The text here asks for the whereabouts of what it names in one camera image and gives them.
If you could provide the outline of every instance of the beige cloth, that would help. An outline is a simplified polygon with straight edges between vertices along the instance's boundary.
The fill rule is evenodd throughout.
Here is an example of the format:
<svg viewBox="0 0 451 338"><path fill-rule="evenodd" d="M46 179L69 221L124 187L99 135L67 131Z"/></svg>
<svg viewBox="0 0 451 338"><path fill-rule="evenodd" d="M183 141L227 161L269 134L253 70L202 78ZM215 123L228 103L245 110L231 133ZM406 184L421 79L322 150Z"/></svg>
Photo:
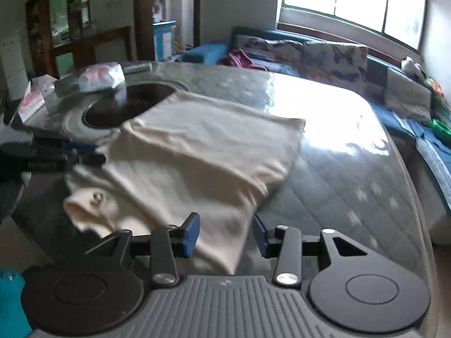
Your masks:
<svg viewBox="0 0 451 338"><path fill-rule="evenodd" d="M304 125L176 92L110 137L99 149L102 168L77 166L67 176L65 211L101 237L121 228L147 234L198 212L195 259L233 274L252 215L288 174Z"/></svg>

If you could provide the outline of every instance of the green bowl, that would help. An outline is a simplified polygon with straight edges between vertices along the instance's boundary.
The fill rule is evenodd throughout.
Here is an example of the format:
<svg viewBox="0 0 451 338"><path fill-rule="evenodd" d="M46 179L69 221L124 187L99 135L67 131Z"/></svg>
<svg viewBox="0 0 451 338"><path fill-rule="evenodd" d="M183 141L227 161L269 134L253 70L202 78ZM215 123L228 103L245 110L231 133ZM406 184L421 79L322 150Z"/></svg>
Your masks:
<svg viewBox="0 0 451 338"><path fill-rule="evenodd" d="M436 138L438 138L444 144L451 144L451 128L446 124L433 119L432 120L432 131L434 132Z"/></svg>

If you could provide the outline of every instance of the gray pillow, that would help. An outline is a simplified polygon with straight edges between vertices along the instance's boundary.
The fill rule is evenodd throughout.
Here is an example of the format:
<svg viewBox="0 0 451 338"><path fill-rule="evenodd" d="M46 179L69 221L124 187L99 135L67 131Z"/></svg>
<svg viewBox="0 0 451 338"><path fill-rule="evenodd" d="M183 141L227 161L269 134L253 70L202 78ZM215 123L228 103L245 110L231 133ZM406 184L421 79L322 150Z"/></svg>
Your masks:
<svg viewBox="0 0 451 338"><path fill-rule="evenodd" d="M385 107L402 118L431 125L431 92L403 74L389 68Z"/></svg>

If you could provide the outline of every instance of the pink cloth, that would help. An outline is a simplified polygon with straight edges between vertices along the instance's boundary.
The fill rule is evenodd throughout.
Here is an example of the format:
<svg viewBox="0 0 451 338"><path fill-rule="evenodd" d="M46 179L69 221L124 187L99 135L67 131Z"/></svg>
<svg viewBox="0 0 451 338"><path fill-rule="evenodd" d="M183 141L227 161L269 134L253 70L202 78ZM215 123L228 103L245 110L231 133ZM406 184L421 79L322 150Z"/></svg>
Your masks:
<svg viewBox="0 0 451 338"><path fill-rule="evenodd" d="M219 64L224 66L253 68L254 70L268 71L266 67L254 65L242 49L234 49L230 51L228 56L223 58Z"/></svg>

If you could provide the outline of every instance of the pink and white package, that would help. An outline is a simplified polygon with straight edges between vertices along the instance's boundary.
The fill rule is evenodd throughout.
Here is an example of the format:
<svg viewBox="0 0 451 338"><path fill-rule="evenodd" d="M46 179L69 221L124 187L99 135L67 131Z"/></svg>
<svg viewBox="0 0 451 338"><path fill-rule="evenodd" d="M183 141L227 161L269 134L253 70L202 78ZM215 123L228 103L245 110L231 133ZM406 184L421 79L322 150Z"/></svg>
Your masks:
<svg viewBox="0 0 451 338"><path fill-rule="evenodd" d="M99 63L85 69L78 79L82 93L115 89L125 82L122 67L117 62Z"/></svg>

